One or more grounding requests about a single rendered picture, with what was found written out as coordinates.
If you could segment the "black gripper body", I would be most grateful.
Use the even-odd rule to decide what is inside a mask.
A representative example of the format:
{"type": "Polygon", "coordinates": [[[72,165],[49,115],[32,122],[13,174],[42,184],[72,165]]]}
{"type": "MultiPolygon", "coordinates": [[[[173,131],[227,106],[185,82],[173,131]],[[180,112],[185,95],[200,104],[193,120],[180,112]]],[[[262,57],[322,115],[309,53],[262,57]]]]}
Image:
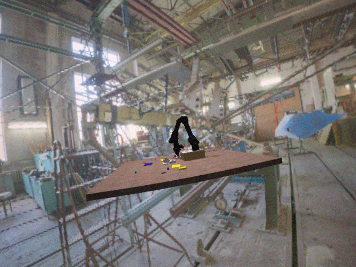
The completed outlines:
{"type": "Polygon", "coordinates": [[[180,151],[181,149],[179,148],[179,143],[174,143],[174,148],[173,150],[175,151],[180,151]]]}

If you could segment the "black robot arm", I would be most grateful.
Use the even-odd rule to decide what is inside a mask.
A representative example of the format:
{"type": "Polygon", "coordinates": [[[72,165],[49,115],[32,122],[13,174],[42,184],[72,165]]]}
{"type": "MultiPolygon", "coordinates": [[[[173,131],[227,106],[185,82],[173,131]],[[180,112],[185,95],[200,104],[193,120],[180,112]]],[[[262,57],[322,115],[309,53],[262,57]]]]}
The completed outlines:
{"type": "Polygon", "coordinates": [[[197,151],[199,150],[199,141],[197,140],[197,138],[192,134],[192,131],[191,131],[191,128],[188,124],[188,118],[187,116],[181,116],[178,120],[176,120],[176,125],[175,125],[175,129],[174,131],[172,132],[171,134],[171,138],[169,139],[169,143],[170,144],[173,144],[173,143],[178,143],[178,130],[179,130],[179,127],[180,127],[180,123],[183,123],[185,128],[186,128],[186,131],[187,131],[187,134],[189,136],[188,138],[188,141],[190,143],[190,145],[192,145],[192,151],[197,151]]]}

